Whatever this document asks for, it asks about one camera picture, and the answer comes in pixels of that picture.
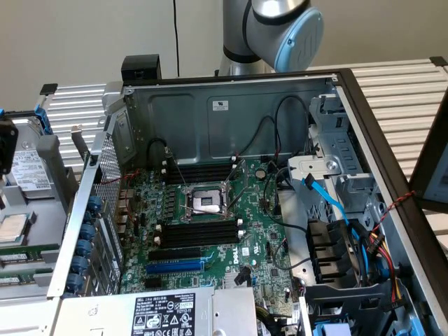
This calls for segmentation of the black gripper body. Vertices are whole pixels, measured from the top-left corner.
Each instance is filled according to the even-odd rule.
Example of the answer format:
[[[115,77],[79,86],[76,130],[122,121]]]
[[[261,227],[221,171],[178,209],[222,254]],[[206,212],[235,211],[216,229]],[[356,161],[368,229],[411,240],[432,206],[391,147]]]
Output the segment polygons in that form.
[[[18,141],[18,129],[12,120],[1,117],[0,131],[1,174],[9,174]]]

